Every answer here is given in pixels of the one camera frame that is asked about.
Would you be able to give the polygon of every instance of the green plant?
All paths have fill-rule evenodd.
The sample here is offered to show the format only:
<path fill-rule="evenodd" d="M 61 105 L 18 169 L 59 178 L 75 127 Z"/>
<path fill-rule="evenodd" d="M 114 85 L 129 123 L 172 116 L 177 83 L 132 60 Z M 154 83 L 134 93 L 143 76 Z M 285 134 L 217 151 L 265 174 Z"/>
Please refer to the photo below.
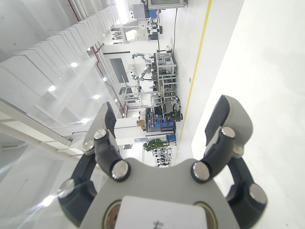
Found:
<path fill-rule="evenodd" d="M 152 151 L 157 148 L 161 148 L 166 145 L 166 142 L 161 141 L 160 139 L 153 139 L 149 142 L 145 142 L 143 147 L 146 151 Z"/>

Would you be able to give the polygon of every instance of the epoxy floor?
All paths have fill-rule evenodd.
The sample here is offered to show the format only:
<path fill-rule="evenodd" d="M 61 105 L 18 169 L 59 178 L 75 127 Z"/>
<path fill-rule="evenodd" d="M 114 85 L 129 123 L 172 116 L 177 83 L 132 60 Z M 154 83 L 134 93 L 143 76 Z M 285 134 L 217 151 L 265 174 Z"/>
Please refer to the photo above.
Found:
<path fill-rule="evenodd" d="M 188 8 L 178 9 L 174 52 L 183 113 L 207 4 L 189 0 Z M 189 157 L 200 159 L 204 129 L 220 95 L 243 105 L 254 125 L 243 158 L 269 199 L 255 228 L 305 225 L 304 11 L 305 0 L 212 0 L 183 132 L 183 122 L 177 125 L 177 144 L 181 141 L 176 164 Z M 161 49 L 173 38 L 175 12 L 161 13 Z M 230 172 L 225 169 L 216 182 L 226 195 Z"/>

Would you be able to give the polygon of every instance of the cardboard box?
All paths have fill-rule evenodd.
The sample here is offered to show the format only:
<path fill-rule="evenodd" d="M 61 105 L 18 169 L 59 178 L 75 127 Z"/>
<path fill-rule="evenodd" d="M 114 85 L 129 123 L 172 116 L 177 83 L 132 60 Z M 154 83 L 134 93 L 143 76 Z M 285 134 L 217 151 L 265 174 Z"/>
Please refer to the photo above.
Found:
<path fill-rule="evenodd" d="M 139 111 L 139 114 L 140 115 L 146 115 L 146 110 L 144 109 L 144 110 Z"/>
<path fill-rule="evenodd" d="M 143 129 L 143 130 L 146 129 L 146 123 L 144 120 L 137 121 L 137 126 L 141 127 L 141 129 Z"/>

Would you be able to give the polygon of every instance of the white label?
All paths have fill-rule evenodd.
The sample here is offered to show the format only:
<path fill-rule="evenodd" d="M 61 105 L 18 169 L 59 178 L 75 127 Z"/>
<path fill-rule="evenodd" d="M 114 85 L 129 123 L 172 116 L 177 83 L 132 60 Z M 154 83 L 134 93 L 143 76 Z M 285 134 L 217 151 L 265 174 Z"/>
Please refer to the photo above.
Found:
<path fill-rule="evenodd" d="M 203 208 L 125 196 L 115 229 L 207 229 Z"/>

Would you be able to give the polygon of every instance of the yellow floor line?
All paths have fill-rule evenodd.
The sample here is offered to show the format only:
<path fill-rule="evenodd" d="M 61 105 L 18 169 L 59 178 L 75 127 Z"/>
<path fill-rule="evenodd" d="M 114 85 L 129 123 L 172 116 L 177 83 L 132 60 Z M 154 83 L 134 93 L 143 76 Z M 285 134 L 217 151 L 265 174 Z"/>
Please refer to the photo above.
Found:
<path fill-rule="evenodd" d="M 205 34 L 206 28 L 207 28 L 207 22 L 208 22 L 208 18 L 209 18 L 209 11 L 210 11 L 210 8 L 211 8 L 211 4 L 212 4 L 212 0 L 209 0 L 209 4 L 208 4 L 208 8 L 207 8 L 207 14 L 206 14 L 206 18 L 204 20 L 203 30 L 202 30 L 202 34 L 201 34 L 201 40 L 200 40 L 199 50 L 198 50 L 198 54 L 197 54 L 197 60 L 196 60 L 196 64 L 195 64 L 193 79 L 192 79 L 192 83 L 191 83 L 191 89 L 190 89 L 190 93 L 189 93 L 189 96 L 188 96 L 188 103 L 186 105 L 185 114 L 183 116 L 184 119 L 183 119 L 183 125 L 182 125 L 181 134 L 180 134 L 180 139 L 179 139 L 179 144 L 178 144 L 175 164 L 176 164 L 176 160 L 177 160 L 177 156 L 178 156 L 178 151 L 179 151 L 179 147 L 180 147 L 182 132 L 183 132 L 184 123 L 185 123 L 185 119 L 186 119 L 186 113 L 188 111 L 188 104 L 190 103 L 190 98 L 191 98 L 191 94 L 192 94 L 192 89 L 193 89 L 193 84 L 194 84 L 194 80 L 195 80 L 196 70 L 197 70 L 198 61 L 199 61 L 199 57 L 200 57 L 200 53 L 201 53 L 202 42 L 203 42 L 204 34 Z"/>

